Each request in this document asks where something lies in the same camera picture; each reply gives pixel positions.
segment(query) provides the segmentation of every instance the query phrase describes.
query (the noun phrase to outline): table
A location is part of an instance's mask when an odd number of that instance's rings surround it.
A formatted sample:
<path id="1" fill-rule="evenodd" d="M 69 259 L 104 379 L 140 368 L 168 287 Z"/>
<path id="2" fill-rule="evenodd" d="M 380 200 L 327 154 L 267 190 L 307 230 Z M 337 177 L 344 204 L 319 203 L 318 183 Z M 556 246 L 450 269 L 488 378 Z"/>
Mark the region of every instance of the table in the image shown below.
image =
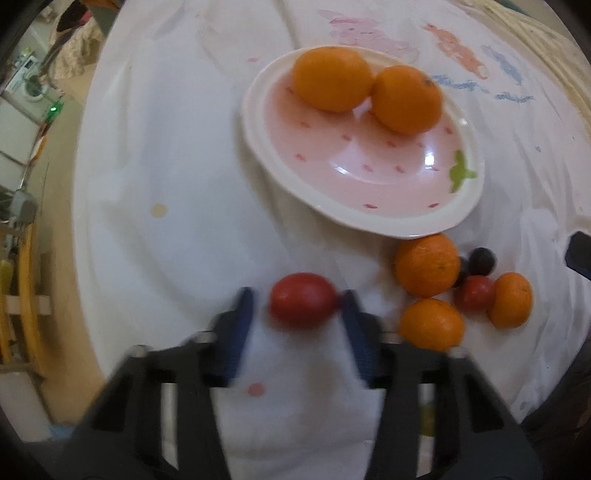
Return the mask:
<path id="1" fill-rule="evenodd" d="M 528 277 L 535 304 L 530 321 L 510 332 L 470 318 L 463 344 L 518 420 L 547 398 L 591 323 L 591 285 L 563 262 L 569 236 L 591 226 L 589 140 L 561 88 L 444 0 L 336 5 L 128 0 L 86 104 L 74 242 L 103 371 L 112 372 L 131 345 L 166 348 L 206 328 L 238 288 L 259 292 L 241 376 L 216 393 L 237 478 L 321 477 L 326 469 L 361 478 L 381 400 L 357 379 L 337 319 L 308 336 L 268 327 L 270 287 L 294 271 L 325 275 L 357 290 L 392 328 L 411 300 L 392 278 L 395 240 L 313 212 L 266 176 L 243 141 L 245 88 L 294 48 L 406 41 L 420 52 L 415 66 L 469 115 L 485 188 L 479 206 L 447 234 L 462 254 L 489 247 L 498 272 Z M 445 32 L 473 57 L 445 55 L 438 46 L 449 40 Z M 491 48 L 520 82 L 487 55 Z M 265 384 L 260 398 L 247 394 L 254 382 Z"/>

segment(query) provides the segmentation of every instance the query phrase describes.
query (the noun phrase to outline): black object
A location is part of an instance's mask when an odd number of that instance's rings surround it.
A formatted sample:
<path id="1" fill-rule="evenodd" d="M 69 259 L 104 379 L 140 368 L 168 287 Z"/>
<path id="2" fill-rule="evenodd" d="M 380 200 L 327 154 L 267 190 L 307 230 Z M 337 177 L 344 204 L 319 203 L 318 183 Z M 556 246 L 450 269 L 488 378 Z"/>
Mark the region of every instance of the black object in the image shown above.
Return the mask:
<path id="1" fill-rule="evenodd" d="M 60 480 L 230 480 L 209 388 L 236 375 L 253 312 L 245 288 L 210 331 L 159 352 L 138 346 L 64 448 Z M 163 383 L 177 384 L 178 470 L 161 452 Z"/>
<path id="2" fill-rule="evenodd" d="M 27 450 L 1 407 L 0 471 L 2 480 L 54 480 Z"/>
<path id="3" fill-rule="evenodd" d="M 415 478 L 421 383 L 436 386 L 433 471 L 423 478 L 541 479 L 525 434 L 472 362 L 385 343 L 378 318 L 352 291 L 342 312 L 361 378 L 387 391 L 366 480 Z M 236 375 L 253 313 L 244 289 L 210 331 L 161 352 L 137 347 L 64 448 L 60 480 L 230 480 L 209 389 Z M 177 384 L 178 470 L 161 454 L 162 383 Z"/>
<path id="4" fill-rule="evenodd" d="M 468 258 L 470 275 L 488 277 L 496 267 L 496 256 L 488 248 L 478 247 L 472 250 Z"/>
<path id="5" fill-rule="evenodd" d="M 74 0 L 66 11 L 64 11 L 57 23 L 56 31 L 63 32 L 80 26 L 80 20 L 88 12 L 88 8 L 82 5 L 79 0 Z"/>
<path id="6" fill-rule="evenodd" d="M 378 318 L 343 296 L 343 320 L 361 378 L 386 397 L 365 480 L 415 478 L 418 386 L 435 385 L 435 444 L 429 480 L 540 480 L 541 465 L 524 432 L 467 358 L 379 339 Z"/>
<path id="7" fill-rule="evenodd" d="M 521 424 L 542 460 L 544 480 L 591 478 L 591 421 L 579 426 L 590 397 L 588 339 L 548 399 Z"/>
<path id="8" fill-rule="evenodd" d="M 567 267 L 591 280 L 591 236 L 583 232 L 571 236 L 564 261 Z"/>
<path id="9" fill-rule="evenodd" d="M 459 288 L 464 285 L 464 282 L 470 275 L 468 260 L 466 260 L 464 257 L 460 257 L 460 262 L 460 273 L 457 276 L 456 282 L 453 284 L 453 288 Z"/>
<path id="10" fill-rule="evenodd" d="M 0 2 L 0 65 L 4 65 L 18 41 L 51 0 Z"/>

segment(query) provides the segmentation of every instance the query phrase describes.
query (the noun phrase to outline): cherry tomato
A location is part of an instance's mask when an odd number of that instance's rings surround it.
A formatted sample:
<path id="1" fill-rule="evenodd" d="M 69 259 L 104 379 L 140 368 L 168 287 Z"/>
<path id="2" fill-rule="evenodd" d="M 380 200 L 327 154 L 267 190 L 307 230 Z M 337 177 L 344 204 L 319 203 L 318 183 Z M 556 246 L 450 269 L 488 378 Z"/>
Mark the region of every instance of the cherry tomato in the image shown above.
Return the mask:
<path id="1" fill-rule="evenodd" d="M 454 302 L 463 312 L 484 312 L 495 302 L 495 283 L 488 277 L 472 275 L 456 290 Z"/>
<path id="2" fill-rule="evenodd" d="M 332 284 L 320 275 L 295 273 L 271 289 L 269 313 L 289 329 L 311 329 L 329 320 L 339 299 Z"/>

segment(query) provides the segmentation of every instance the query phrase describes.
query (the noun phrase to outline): pink plate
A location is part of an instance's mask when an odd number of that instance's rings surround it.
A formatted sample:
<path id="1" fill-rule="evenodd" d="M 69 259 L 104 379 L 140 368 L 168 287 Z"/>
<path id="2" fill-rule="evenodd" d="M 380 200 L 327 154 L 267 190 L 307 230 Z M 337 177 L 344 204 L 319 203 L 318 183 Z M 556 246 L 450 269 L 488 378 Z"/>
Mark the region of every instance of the pink plate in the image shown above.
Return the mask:
<path id="1" fill-rule="evenodd" d="M 416 137 L 383 127 L 369 99 L 348 113 L 319 111 L 297 96 L 291 81 L 305 50 L 273 61 L 243 101 L 246 139 L 273 178 L 319 212 L 361 230 L 412 238 L 460 223 L 480 199 L 484 165 L 459 109 L 446 98 L 441 121 Z M 400 64 L 356 50 L 376 72 Z"/>

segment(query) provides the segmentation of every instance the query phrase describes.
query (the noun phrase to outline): orange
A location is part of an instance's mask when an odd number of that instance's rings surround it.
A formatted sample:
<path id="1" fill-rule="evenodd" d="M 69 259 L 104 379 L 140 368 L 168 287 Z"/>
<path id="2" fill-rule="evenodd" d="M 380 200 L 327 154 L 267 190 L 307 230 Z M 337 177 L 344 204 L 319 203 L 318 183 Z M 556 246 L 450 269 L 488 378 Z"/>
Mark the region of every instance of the orange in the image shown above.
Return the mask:
<path id="1" fill-rule="evenodd" d="M 302 100 L 328 112 L 346 112 L 359 106 L 374 83 L 365 59 L 343 47 L 308 50 L 295 61 L 291 74 Z"/>
<path id="2" fill-rule="evenodd" d="M 509 272 L 495 282 L 496 297 L 486 313 L 498 329 L 517 328 L 530 317 L 534 294 L 530 282 L 523 275 Z"/>
<path id="3" fill-rule="evenodd" d="M 419 348 L 447 352 L 460 345 L 464 320 L 454 307 L 437 299 L 419 300 L 400 319 L 398 333 Z"/>
<path id="4" fill-rule="evenodd" d="M 442 233 L 407 240 L 394 257 L 394 274 L 404 290 L 426 299 L 453 286 L 460 274 L 460 257 Z"/>
<path id="5" fill-rule="evenodd" d="M 413 67 L 389 67 L 378 73 L 372 91 L 372 110 L 390 130 L 417 135 L 431 130 L 441 118 L 441 90 Z"/>

